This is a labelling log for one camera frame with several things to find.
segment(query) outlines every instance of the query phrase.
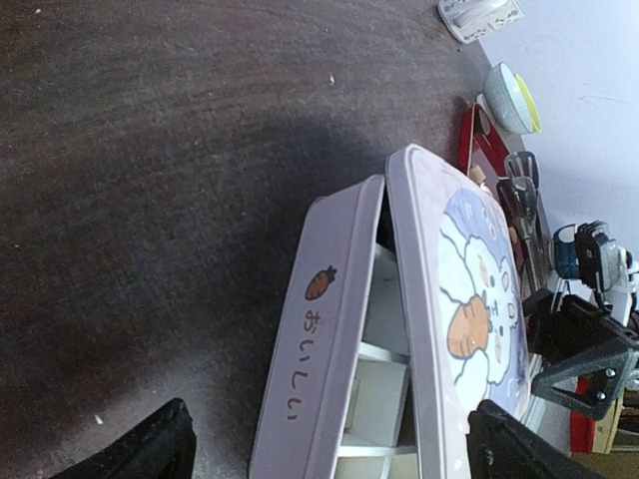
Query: open lid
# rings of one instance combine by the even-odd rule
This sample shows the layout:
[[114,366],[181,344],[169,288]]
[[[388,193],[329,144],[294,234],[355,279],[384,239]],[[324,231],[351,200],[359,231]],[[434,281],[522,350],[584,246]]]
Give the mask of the open lid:
[[423,478],[468,478],[468,414],[529,399],[519,284],[499,204],[415,145],[386,164]]

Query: black object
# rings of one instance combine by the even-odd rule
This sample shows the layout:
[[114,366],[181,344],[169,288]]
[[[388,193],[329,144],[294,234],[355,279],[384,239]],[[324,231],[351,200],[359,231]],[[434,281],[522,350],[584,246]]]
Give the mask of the black object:
[[187,405],[173,399],[111,446],[52,479],[188,479],[196,435]]
[[395,254],[397,253],[395,248],[395,233],[392,226],[392,215],[390,214],[390,199],[388,198],[387,190],[384,190],[383,200],[381,202],[376,241],[389,251]]
[[472,479],[602,479],[573,461],[490,400],[468,417]]
[[575,248],[579,278],[595,293],[603,294],[619,282],[621,255],[606,223],[581,225],[575,234]]
[[[532,312],[528,347],[544,359],[532,393],[591,419],[603,419],[635,369],[639,336],[578,296],[565,296],[556,312],[550,312],[550,291],[540,291],[532,300],[534,304],[524,302],[524,311]],[[556,386],[578,376],[588,382],[584,394]]]

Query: white plastic container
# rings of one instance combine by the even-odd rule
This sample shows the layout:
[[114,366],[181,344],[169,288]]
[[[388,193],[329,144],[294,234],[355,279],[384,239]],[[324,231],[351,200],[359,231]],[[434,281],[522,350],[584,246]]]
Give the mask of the white plastic container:
[[[376,243],[384,191],[396,252]],[[385,177],[318,200],[251,479],[469,477],[468,413],[490,398],[521,417],[528,402],[513,265],[497,202],[421,147],[392,155]]]

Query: white wall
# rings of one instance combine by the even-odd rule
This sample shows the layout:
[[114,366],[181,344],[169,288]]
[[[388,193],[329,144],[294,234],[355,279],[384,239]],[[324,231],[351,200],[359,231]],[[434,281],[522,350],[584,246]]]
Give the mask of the white wall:
[[603,220],[639,256],[639,0],[521,0],[526,17],[482,39],[528,84],[543,131],[552,228]]

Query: white bowl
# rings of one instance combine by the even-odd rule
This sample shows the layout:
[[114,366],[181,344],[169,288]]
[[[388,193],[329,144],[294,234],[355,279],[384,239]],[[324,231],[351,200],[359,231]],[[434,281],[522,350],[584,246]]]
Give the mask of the white bowl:
[[483,95],[490,113],[503,128],[517,135],[534,132],[526,98],[505,63],[490,70],[483,84]]

